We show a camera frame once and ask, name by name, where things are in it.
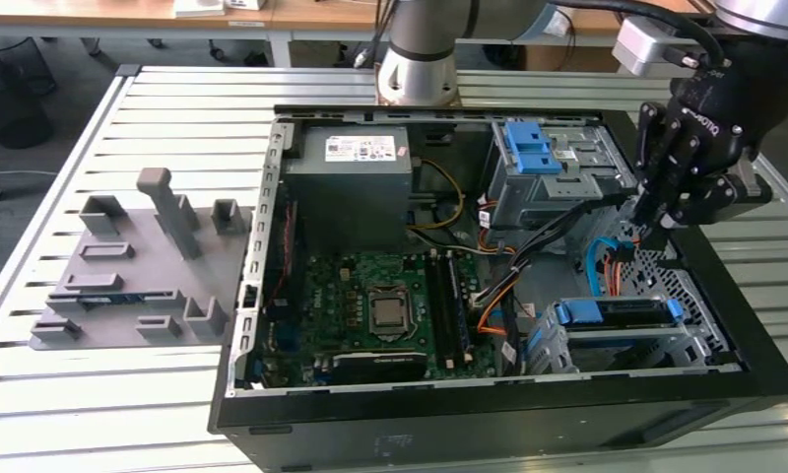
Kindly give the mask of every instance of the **motherboard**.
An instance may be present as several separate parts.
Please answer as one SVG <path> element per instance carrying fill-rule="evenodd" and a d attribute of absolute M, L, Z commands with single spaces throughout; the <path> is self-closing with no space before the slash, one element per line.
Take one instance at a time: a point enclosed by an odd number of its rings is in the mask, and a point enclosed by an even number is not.
<path fill-rule="evenodd" d="M 469 254 L 314 256 L 304 281 L 300 320 L 273 327 L 270 385 L 494 375 L 493 346 L 470 340 L 454 307 L 480 289 Z"/>

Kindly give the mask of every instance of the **trash bin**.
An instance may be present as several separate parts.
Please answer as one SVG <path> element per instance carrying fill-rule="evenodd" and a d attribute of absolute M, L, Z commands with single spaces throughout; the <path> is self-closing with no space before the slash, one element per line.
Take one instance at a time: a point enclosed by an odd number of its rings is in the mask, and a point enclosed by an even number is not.
<path fill-rule="evenodd" d="M 51 125 L 38 98 L 15 68 L 0 61 L 0 144 L 30 148 L 51 136 Z"/>
<path fill-rule="evenodd" d="M 45 96 L 54 91 L 57 83 L 38 45 L 30 37 L 0 36 L 0 60 L 15 68 L 35 96 Z"/>

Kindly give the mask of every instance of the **power supply label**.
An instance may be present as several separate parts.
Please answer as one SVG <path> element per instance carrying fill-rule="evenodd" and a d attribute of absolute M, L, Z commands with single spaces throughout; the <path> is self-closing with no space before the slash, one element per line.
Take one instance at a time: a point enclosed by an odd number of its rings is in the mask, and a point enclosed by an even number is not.
<path fill-rule="evenodd" d="M 396 161 L 393 136 L 330 136 L 324 160 L 330 163 Z"/>

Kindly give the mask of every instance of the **blue cable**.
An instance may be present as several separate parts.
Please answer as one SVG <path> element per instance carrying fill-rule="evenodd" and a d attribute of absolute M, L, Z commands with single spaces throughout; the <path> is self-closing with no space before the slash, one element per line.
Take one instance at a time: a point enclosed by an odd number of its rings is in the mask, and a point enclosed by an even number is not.
<path fill-rule="evenodd" d="M 584 258 L 584 269 L 587 272 L 587 282 L 589 283 L 589 291 L 592 295 L 596 297 L 601 296 L 601 288 L 599 287 L 599 279 L 596 276 L 595 271 L 595 253 L 599 249 L 599 244 L 605 244 L 613 249 L 619 249 L 619 240 L 613 238 L 605 238 L 600 236 L 596 238 L 592 243 L 589 244 L 589 248 L 587 249 L 587 256 Z"/>

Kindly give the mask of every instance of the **blue plastic latch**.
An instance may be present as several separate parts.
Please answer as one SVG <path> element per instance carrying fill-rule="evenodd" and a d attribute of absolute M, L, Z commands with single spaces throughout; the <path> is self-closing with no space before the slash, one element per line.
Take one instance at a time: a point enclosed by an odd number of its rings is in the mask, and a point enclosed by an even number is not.
<path fill-rule="evenodd" d="M 676 323 L 683 321 L 683 305 L 677 299 L 669 299 L 665 301 L 665 305 L 668 306 L 668 312 L 671 312 L 671 318 Z"/>
<path fill-rule="evenodd" d="M 572 323 L 601 323 L 601 310 L 596 301 L 565 301 Z"/>
<path fill-rule="evenodd" d="M 552 156 L 552 140 L 540 125 L 530 121 L 510 121 L 504 128 L 520 174 L 560 174 L 564 167 Z"/>
<path fill-rule="evenodd" d="M 557 322 L 561 325 L 566 325 L 569 323 L 569 314 L 566 313 L 566 308 L 562 304 L 558 304 L 557 307 L 554 307 L 554 312 L 557 313 Z"/>

